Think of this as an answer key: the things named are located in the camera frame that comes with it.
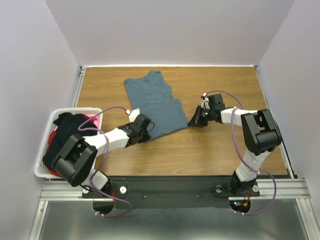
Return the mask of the blue-grey t-shirt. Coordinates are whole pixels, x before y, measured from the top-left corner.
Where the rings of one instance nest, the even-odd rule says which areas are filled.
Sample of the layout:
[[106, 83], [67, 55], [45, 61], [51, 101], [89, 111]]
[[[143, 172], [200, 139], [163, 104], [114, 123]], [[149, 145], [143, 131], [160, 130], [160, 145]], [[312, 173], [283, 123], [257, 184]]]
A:
[[124, 87], [131, 108], [139, 109], [154, 123], [148, 128], [151, 141], [188, 127], [182, 103], [173, 97], [172, 87], [160, 71], [151, 70], [143, 77], [128, 78]]

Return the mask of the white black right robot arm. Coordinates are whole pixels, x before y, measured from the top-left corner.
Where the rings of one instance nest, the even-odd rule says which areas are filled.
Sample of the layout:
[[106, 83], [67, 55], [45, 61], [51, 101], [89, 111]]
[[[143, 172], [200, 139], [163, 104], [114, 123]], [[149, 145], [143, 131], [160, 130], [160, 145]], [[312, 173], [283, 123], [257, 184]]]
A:
[[[281, 144], [280, 130], [270, 110], [243, 110], [237, 107], [204, 109], [197, 106], [187, 126], [206, 127], [209, 121], [231, 124], [233, 144], [241, 164], [232, 174], [230, 191], [234, 195], [242, 195], [255, 185], [257, 175], [262, 172], [262, 163]], [[244, 155], [238, 148], [235, 126], [242, 127], [246, 147]]]

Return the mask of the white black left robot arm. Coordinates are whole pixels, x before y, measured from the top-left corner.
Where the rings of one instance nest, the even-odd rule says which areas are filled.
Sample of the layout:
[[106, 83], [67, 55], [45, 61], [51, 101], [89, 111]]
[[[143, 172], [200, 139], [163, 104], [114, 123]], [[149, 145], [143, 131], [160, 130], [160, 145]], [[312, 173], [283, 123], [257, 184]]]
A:
[[150, 139], [149, 124], [131, 122], [94, 136], [73, 134], [48, 164], [49, 168], [72, 187], [90, 187], [100, 197], [106, 197], [111, 193], [111, 184], [104, 173], [94, 168], [96, 157], [146, 142]]

